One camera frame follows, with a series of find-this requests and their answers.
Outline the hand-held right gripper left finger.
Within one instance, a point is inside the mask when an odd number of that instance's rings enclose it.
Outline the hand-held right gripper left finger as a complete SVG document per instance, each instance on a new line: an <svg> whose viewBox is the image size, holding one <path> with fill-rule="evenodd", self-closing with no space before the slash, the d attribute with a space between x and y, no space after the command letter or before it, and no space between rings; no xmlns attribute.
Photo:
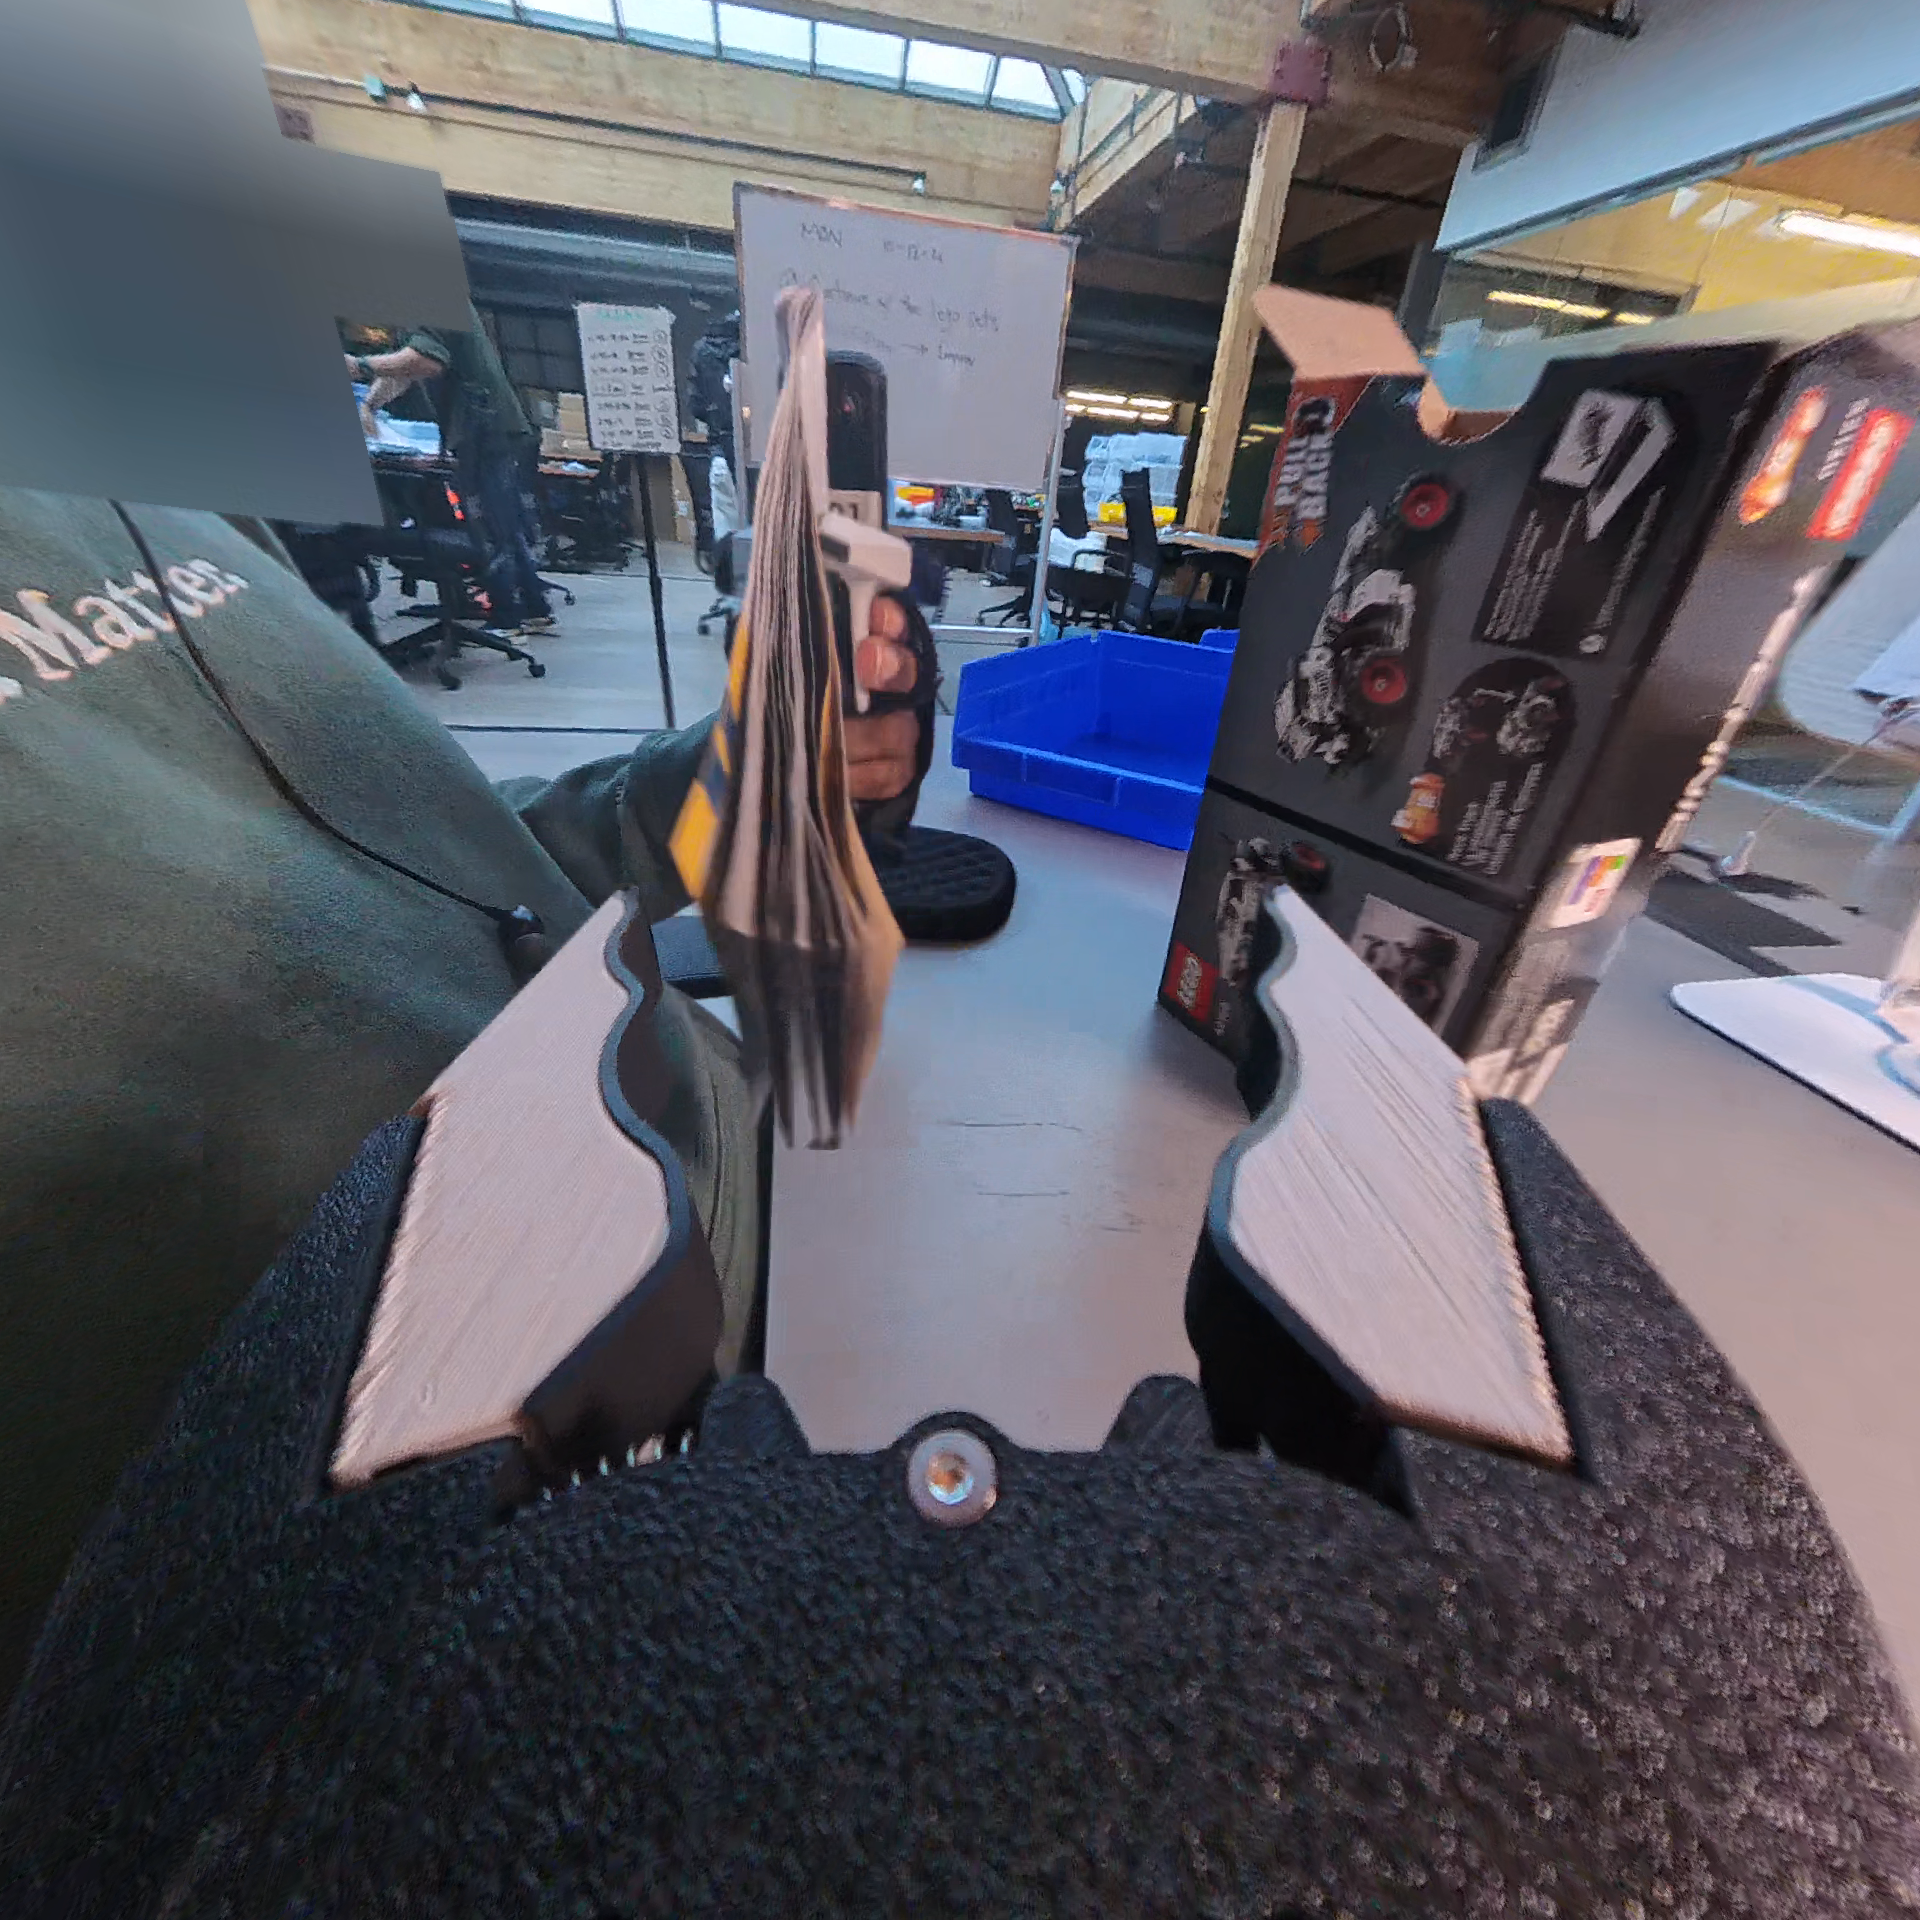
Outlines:
<svg viewBox="0 0 1920 1920"><path fill-rule="evenodd" d="M614 894L411 1111L333 1490L507 1448L505 1490L553 1496L699 1419L723 1281L667 1090L655 938Z"/></svg>

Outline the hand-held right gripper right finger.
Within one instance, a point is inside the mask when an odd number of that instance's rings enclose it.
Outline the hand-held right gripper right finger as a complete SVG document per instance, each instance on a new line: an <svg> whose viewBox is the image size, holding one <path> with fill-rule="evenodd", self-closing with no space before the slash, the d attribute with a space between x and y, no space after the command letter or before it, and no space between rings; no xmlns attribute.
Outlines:
<svg viewBox="0 0 1920 1920"><path fill-rule="evenodd" d="M1252 958L1252 1120L1216 1160L1189 1269L1216 1439L1341 1485L1391 1485L1403 1432L1569 1474L1460 1059L1295 885L1262 904Z"/></svg>

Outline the instruction booklet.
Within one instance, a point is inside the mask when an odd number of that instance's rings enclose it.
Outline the instruction booklet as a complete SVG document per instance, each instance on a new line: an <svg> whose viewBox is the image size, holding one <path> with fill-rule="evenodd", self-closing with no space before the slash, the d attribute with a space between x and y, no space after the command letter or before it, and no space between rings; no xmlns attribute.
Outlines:
<svg viewBox="0 0 1920 1920"><path fill-rule="evenodd" d="M813 545L821 285L778 297L768 428L729 695L671 832L717 946L780 1133L834 1150L876 1069L901 925L847 793L843 708Z"/></svg>

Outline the toy truck box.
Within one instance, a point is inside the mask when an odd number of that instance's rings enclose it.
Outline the toy truck box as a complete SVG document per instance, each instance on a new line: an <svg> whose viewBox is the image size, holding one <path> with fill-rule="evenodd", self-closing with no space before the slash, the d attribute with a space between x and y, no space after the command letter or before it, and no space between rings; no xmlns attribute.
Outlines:
<svg viewBox="0 0 1920 1920"><path fill-rule="evenodd" d="M1914 317L1556 348L1472 402L1403 326L1257 297L1284 443L1159 1012L1257 1034L1288 885L1539 1103L1770 670L1914 472Z"/></svg>

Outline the person's left forearm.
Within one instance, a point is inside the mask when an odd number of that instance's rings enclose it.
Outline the person's left forearm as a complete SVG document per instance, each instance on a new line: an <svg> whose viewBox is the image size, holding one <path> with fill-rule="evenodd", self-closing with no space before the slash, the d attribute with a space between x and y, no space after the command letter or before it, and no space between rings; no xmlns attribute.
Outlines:
<svg viewBox="0 0 1920 1920"><path fill-rule="evenodd" d="M649 925L660 925L689 911L671 832L706 769L715 722L717 715L706 715L689 730L649 733L627 757L563 774L492 779L492 793L589 904L636 894Z"/></svg>

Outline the person's left hand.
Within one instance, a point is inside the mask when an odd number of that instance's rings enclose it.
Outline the person's left hand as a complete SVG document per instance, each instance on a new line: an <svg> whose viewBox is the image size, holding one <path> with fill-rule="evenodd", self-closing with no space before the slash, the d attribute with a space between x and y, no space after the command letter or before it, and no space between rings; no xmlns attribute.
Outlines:
<svg viewBox="0 0 1920 1920"><path fill-rule="evenodd" d="M917 825L934 757L937 647L901 587L871 600L867 639L853 653L867 708L843 716L847 793L867 840L901 840Z"/></svg>

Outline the whiteboard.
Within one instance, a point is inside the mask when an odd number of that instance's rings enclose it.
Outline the whiteboard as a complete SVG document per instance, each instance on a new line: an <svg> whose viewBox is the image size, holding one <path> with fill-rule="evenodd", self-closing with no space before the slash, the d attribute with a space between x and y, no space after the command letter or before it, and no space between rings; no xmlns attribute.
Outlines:
<svg viewBox="0 0 1920 1920"><path fill-rule="evenodd" d="M1080 239L739 181L748 460L780 393L778 297L821 285L828 348L888 370L893 478L1039 495L1064 423Z"/></svg>

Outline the paper sign on stand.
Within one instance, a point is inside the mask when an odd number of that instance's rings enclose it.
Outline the paper sign on stand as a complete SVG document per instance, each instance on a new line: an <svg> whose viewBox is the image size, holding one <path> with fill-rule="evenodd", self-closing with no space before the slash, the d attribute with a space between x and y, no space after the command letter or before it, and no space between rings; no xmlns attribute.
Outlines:
<svg viewBox="0 0 1920 1920"><path fill-rule="evenodd" d="M631 478L650 647L660 680L660 722L667 733L675 733L681 706L675 706L671 630L667 630L660 506L655 506L655 470L671 470L671 460L681 457L681 382L671 338L675 319L667 307L581 302L577 326L584 354L589 443L598 457L618 457Z"/></svg>

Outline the person's torso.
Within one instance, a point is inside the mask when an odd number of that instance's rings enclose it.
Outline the person's torso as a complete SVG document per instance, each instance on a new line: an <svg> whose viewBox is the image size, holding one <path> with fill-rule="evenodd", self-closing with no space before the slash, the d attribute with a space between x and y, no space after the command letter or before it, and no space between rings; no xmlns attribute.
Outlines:
<svg viewBox="0 0 1920 1920"><path fill-rule="evenodd" d="M251 524L4 487L0 1675L353 1150L596 904Z"/></svg>

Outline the blue storage bin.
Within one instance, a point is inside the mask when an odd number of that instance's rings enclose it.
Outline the blue storage bin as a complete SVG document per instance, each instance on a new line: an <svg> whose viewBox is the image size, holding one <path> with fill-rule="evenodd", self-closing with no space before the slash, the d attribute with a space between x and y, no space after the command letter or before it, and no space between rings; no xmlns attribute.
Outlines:
<svg viewBox="0 0 1920 1920"><path fill-rule="evenodd" d="M973 801L1189 852L1234 630L1072 630L961 664L952 767Z"/></svg>

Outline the wooden pillar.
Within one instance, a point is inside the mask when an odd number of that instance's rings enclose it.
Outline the wooden pillar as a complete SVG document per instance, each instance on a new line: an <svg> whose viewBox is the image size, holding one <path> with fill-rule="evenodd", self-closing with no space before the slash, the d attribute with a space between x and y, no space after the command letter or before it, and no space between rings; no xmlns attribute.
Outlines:
<svg viewBox="0 0 1920 1920"><path fill-rule="evenodd" d="M1189 510L1183 510L1183 528L1204 533L1204 537L1220 533L1245 399L1252 399L1252 373L1257 373L1257 348L1262 348L1257 297L1272 281L1288 188L1295 188L1295 174L1301 160L1301 132L1309 132L1301 101L1272 94L1262 109L1252 179L1245 179L1245 194L1240 194L1240 224L1234 224L1234 258L1233 258L1233 276L1227 276L1227 302L1220 302L1220 333L1210 348L1210 382L1207 382L1207 402L1197 414L1197 449L1191 449Z"/></svg>

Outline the black office chair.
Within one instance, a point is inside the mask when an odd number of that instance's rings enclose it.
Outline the black office chair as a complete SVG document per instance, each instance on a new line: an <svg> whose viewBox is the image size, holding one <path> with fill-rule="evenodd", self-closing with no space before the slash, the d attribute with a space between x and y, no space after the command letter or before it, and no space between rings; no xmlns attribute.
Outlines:
<svg viewBox="0 0 1920 1920"><path fill-rule="evenodd" d="M454 464L446 457L408 457L372 443L379 524L358 533L358 570L370 587L399 582L403 627L372 653L394 670L427 670L442 690L461 690L461 660L499 654L545 680L545 664L492 613L490 545L467 510Z"/></svg>

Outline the white stand base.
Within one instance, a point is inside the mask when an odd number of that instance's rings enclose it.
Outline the white stand base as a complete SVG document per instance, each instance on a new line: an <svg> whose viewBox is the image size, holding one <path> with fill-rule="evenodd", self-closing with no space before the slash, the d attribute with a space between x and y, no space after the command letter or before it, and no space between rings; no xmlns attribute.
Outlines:
<svg viewBox="0 0 1920 1920"><path fill-rule="evenodd" d="M1882 975L1681 981L1669 1001L1878 1133L1920 1146L1920 914Z"/></svg>

